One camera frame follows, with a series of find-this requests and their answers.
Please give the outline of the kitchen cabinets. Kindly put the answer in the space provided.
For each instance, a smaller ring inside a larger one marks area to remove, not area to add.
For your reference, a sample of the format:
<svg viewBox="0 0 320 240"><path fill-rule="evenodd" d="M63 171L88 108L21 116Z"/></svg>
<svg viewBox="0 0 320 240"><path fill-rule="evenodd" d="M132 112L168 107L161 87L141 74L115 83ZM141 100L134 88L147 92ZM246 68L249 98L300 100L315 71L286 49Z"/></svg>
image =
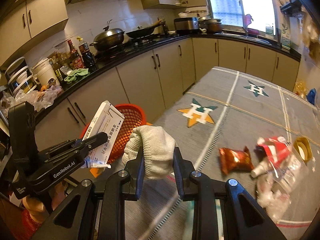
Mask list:
<svg viewBox="0 0 320 240"><path fill-rule="evenodd" d="M67 21L65 0L17 0L1 20L1 69L62 31Z"/></svg>
<svg viewBox="0 0 320 240"><path fill-rule="evenodd" d="M293 90L300 59L292 50L209 35L166 39L114 57L103 54L95 72L66 86L54 104L36 116L36 143L43 150L77 138L105 100L135 104L153 122L215 66Z"/></svg>

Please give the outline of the red snack packet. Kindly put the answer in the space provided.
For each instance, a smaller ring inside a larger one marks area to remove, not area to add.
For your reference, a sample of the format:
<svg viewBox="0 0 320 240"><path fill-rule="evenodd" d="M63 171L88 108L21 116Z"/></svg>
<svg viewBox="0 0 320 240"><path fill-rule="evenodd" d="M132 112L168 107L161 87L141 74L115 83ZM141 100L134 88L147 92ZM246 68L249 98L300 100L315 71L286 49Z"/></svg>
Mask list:
<svg viewBox="0 0 320 240"><path fill-rule="evenodd" d="M249 149L242 151L230 148L220 148L221 172L227 176L232 171L251 172L254 168Z"/></svg>

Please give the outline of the dark sauce bottle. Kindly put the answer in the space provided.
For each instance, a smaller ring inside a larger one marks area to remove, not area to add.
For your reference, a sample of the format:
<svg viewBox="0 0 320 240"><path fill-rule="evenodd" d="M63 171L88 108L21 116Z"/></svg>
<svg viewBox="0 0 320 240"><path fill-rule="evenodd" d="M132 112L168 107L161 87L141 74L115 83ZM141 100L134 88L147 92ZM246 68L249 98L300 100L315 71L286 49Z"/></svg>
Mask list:
<svg viewBox="0 0 320 240"><path fill-rule="evenodd" d="M91 72L95 71L97 69L97 66L95 64L94 56L89 49L88 43L84 41L84 39L80 36L78 36L76 39L79 41L78 47L85 67L88 68Z"/></svg>

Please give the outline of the white knit glove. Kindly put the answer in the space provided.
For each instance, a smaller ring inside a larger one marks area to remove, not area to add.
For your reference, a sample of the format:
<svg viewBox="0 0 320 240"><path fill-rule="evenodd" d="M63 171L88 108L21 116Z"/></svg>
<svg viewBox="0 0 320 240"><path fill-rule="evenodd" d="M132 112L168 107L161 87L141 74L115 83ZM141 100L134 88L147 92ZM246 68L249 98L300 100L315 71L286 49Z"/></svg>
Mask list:
<svg viewBox="0 0 320 240"><path fill-rule="evenodd" d="M133 129L127 142L122 162L136 159L140 148L143 149L145 178L160 180L173 171L175 139L161 126L143 125Z"/></svg>

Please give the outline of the window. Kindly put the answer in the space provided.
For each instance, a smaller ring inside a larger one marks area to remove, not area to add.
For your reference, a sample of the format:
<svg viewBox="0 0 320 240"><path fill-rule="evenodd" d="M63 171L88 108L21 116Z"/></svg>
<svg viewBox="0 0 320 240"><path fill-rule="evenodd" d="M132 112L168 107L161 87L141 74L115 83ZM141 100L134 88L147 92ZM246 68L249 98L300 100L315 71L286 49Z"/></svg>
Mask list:
<svg viewBox="0 0 320 240"><path fill-rule="evenodd" d="M210 13L224 25L276 35L276 13L272 0L208 0Z"/></svg>

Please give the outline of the wall shelf rack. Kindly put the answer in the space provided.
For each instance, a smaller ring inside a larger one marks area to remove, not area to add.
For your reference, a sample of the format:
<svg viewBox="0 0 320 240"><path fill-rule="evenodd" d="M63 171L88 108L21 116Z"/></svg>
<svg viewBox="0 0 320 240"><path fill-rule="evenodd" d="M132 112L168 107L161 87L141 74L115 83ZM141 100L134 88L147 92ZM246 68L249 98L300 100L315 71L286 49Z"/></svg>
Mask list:
<svg viewBox="0 0 320 240"><path fill-rule="evenodd" d="M299 0L289 0L288 3L280 7L280 11L287 17L294 17L299 14L302 8L302 3Z"/></svg>

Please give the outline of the red plastic basket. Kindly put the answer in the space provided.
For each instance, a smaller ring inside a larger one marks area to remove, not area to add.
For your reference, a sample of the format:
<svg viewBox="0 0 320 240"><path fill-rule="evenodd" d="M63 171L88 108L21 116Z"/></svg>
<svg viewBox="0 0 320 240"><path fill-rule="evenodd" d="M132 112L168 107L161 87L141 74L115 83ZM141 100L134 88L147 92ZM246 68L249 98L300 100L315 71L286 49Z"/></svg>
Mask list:
<svg viewBox="0 0 320 240"><path fill-rule="evenodd" d="M89 152L84 167L107 167L113 163L124 154L133 129L143 125L146 125L146 116L139 106L113 106L109 101L104 101L82 136L85 140L99 132L105 132L108 139L106 143Z"/></svg>

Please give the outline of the blue plastic object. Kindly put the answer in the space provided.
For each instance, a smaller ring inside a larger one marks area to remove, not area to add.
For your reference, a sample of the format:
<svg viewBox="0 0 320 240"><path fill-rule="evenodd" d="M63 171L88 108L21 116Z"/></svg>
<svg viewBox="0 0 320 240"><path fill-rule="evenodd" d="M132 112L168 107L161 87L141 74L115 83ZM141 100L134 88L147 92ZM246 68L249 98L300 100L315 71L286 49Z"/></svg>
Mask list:
<svg viewBox="0 0 320 240"><path fill-rule="evenodd" d="M306 95L307 101L314 106L316 105L316 95L317 95L317 90L315 88L311 89Z"/></svg>

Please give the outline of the clear zip bag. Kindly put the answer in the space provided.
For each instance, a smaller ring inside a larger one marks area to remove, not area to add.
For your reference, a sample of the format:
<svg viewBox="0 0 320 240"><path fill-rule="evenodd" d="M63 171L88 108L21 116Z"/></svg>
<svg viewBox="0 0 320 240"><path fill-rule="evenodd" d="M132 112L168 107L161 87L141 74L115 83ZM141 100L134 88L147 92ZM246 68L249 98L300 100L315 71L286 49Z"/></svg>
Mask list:
<svg viewBox="0 0 320 240"><path fill-rule="evenodd" d="M308 168L303 159L291 146L290 154L281 162L273 174L273 193L291 194L308 174Z"/></svg>

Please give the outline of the thin plastic bag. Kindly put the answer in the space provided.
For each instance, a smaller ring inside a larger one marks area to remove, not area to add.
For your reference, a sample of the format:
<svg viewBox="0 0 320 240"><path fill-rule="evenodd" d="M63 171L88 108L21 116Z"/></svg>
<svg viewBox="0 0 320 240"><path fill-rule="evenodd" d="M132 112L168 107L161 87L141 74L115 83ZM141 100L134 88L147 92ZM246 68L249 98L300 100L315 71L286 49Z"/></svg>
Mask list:
<svg viewBox="0 0 320 240"><path fill-rule="evenodd" d="M284 213L287 211L291 204L290 195L281 193L277 190L275 193L272 191L273 186L272 174L265 174L257 179L257 203L266 209L266 213L274 223L281 220Z"/></svg>

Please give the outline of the brown cooking pot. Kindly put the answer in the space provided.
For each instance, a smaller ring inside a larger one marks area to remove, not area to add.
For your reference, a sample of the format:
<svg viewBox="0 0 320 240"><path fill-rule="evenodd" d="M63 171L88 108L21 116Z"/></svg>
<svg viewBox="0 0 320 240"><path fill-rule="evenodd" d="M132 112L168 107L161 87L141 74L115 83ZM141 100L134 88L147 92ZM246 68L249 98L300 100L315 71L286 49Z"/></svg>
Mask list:
<svg viewBox="0 0 320 240"><path fill-rule="evenodd" d="M221 33L221 19L201 17L199 18L199 28L203 33Z"/></svg>

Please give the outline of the yellow square lid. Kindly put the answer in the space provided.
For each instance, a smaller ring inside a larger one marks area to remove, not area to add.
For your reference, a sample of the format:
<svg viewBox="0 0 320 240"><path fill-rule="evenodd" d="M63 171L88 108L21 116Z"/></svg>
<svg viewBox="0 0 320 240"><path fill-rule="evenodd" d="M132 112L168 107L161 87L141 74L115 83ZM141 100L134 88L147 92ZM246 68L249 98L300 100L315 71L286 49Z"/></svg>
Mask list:
<svg viewBox="0 0 320 240"><path fill-rule="evenodd" d="M313 158L310 142L306 137L297 137L293 143L294 149L300 155L304 163L308 163Z"/></svg>

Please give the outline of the white ointment box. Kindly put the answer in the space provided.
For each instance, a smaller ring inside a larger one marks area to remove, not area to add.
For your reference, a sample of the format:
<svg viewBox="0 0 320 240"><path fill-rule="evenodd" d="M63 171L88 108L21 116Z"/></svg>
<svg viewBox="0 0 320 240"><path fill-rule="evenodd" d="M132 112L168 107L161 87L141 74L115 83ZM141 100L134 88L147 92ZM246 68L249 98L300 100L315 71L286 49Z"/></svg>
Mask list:
<svg viewBox="0 0 320 240"><path fill-rule="evenodd" d="M101 103L83 137L83 141L90 143L83 168L108 166L108 159L124 119L124 115L109 101Z"/></svg>

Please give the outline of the red foot cream box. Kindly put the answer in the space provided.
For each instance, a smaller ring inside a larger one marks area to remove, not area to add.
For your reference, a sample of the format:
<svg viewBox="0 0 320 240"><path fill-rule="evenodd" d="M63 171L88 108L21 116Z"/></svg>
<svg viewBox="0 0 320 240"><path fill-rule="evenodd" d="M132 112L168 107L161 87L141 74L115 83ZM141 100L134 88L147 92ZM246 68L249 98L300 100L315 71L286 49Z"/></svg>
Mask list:
<svg viewBox="0 0 320 240"><path fill-rule="evenodd" d="M291 142L287 141L283 136L259 137L257 147L265 153L269 163L275 168L278 168L292 151Z"/></svg>

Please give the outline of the green cloth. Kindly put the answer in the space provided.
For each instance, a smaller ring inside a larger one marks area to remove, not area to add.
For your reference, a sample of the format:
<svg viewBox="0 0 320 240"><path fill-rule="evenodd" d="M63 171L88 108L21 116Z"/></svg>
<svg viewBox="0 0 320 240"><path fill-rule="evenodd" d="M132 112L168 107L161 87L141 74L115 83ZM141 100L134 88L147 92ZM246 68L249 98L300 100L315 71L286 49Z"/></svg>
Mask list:
<svg viewBox="0 0 320 240"><path fill-rule="evenodd" d="M73 83L76 81L78 78L86 76L88 74L88 69L87 68L79 68L71 71L65 78L64 81L67 84Z"/></svg>

